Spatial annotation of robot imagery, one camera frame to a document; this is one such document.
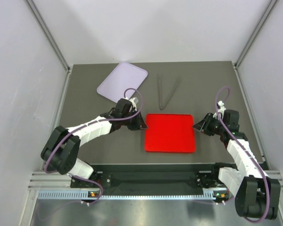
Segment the red box lid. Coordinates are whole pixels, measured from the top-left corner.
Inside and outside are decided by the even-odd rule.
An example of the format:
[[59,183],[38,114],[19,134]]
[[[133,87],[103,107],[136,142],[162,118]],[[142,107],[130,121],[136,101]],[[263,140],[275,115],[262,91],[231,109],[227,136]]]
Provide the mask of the red box lid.
[[190,114],[147,114],[144,149],[151,153],[194,153],[196,139]]

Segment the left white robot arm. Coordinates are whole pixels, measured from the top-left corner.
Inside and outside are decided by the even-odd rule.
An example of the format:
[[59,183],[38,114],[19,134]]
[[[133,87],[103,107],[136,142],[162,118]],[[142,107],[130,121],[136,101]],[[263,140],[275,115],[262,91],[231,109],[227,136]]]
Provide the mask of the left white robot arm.
[[94,186],[98,176],[91,165],[78,158],[80,147],[122,126],[131,131],[147,129],[141,110],[136,105],[138,101],[136,97],[121,98],[109,112],[94,120],[70,128],[56,127],[41,152],[41,158],[45,161],[43,170],[80,177],[86,186]]

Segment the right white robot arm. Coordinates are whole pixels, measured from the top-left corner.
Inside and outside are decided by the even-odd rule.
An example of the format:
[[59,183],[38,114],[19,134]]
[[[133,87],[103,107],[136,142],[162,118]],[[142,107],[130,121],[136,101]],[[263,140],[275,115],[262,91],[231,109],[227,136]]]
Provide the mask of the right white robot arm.
[[193,125],[195,130],[205,135],[219,135],[236,164],[236,168],[215,164],[214,172],[210,175],[211,182],[216,186],[224,184],[228,188],[240,217],[274,220],[278,214],[281,185],[262,170],[246,135],[239,131],[239,118],[238,111],[224,110],[218,114],[208,113]]

